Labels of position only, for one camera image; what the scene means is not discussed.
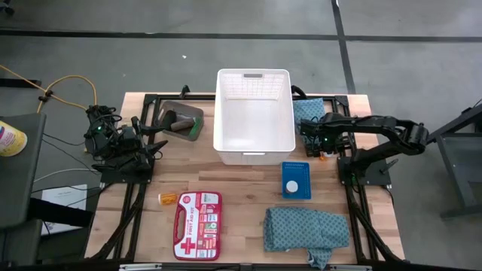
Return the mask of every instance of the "black floor stripe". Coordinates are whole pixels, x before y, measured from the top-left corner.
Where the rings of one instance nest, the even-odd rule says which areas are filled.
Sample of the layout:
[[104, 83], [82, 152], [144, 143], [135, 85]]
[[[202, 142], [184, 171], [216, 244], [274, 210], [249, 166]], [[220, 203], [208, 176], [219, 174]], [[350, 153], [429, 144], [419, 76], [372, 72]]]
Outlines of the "black floor stripe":
[[343, 65], [343, 72], [345, 74], [346, 88], [348, 94], [356, 94], [355, 82], [353, 81], [352, 68], [349, 65], [348, 48], [346, 47], [345, 32], [343, 30], [343, 23], [341, 22], [340, 8], [337, 0], [331, 0], [333, 7], [334, 24], [337, 28], [338, 44], [340, 45], [341, 62]]
[[377, 36], [377, 35], [347, 35], [347, 41], [376, 42], [482, 42], [482, 37], [428, 37], [428, 36]]
[[299, 40], [336, 41], [337, 35], [299, 34], [215, 34], [215, 33], [143, 33], [143, 32], [64, 32], [0, 29], [3, 36], [56, 37], [56, 38], [173, 38], [173, 39], [252, 39], [252, 40]]

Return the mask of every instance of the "white paper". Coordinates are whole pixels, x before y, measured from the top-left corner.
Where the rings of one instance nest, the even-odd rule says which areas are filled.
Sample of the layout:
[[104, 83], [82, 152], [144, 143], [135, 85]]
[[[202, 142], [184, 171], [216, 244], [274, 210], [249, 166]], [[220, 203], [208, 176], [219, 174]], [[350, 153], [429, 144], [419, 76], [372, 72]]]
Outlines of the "white paper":
[[[73, 186], [78, 189], [87, 189], [86, 184], [80, 184]], [[85, 199], [87, 197], [86, 190], [76, 190], [70, 187], [61, 187], [61, 188], [54, 188], [49, 190], [42, 191], [42, 199], [51, 203], [56, 203], [61, 206], [67, 206], [70, 203], [77, 202], [78, 200]], [[82, 200], [75, 204], [70, 205], [69, 207], [75, 209], [82, 209], [85, 210], [86, 201]], [[52, 222], [45, 222], [48, 226], [50, 234], [53, 233], [61, 233], [68, 230], [76, 230], [81, 229], [81, 227], [70, 226], [65, 224], [57, 224]], [[42, 236], [48, 235], [47, 228], [45, 228], [45, 224], [42, 225]]]

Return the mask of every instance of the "gray concrete floor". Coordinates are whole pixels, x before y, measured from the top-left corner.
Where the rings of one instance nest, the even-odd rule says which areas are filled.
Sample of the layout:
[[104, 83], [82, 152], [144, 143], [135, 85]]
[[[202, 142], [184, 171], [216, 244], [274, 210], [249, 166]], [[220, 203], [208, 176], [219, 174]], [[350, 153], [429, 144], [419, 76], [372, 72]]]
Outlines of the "gray concrete floor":
[[[0, 27], [119, 32], [211, 32], [336, 34], [329, 0], [141, 0], [14, 1], [12, 18]], [[340, 0], [347, 35], [482, 35], [482, 4], [476, 0]], [[480, 97], [482, 44], [349, 42], [356, 92], [368, 94], [374, 114], [424, 122], [430, 130], [455, 118]], [[0, 63], [44, 86], [64, 75], [84, 75], [97, 86], [99, 103], [120, 108], [127, 91], [214, 91], [222, 68], [287, 69], [291, 82], [308, 93], [346, 93], [337, 41], [212, 39], [101, 39], [0, 37]], [[0, 72], [1, 77], [9, 77]], [[81, 81], [54, 91], [89, 105]], [[35, 90], [0, 90], [0, 115], [35, 112]], [[46, 133], [81, 142], [84, 112], [48, 102]], [[62, 147], [92, 163], [82, 147]], [[395, 211], [408, 260], [481, 269], [482, 216], [441, 221], [459, 205], [436, 145], [416, 157], [399, 156], [391, 169]], [[44, 145], [37, 171], [81, 168]], [[98, 183], [88, 172], [58, 175], [35, 184]]]

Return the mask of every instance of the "red first aid kit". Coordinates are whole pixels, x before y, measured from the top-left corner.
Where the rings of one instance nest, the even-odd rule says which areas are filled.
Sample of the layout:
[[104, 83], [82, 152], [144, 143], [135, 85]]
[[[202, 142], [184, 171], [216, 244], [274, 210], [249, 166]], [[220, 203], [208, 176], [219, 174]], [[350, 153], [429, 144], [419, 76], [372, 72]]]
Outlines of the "red first aid kit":
[[[216, 260], [221, 250], [220, 193], [186, 192], [179, 196], [174, 220], [174, 256], [178, 260]], [[179, 214], [184, 232], [178, 237]]]

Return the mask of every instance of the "white circle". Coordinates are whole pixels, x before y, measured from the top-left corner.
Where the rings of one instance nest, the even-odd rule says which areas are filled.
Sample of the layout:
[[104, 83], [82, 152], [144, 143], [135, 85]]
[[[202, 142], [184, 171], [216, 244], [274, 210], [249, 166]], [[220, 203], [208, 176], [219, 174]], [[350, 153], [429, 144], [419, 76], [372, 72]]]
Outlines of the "white circle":
[[298, 183], [296, 181], [289, 181], [286, 183], [286, 191], [288, 193], [294, 193], [298, 191]]

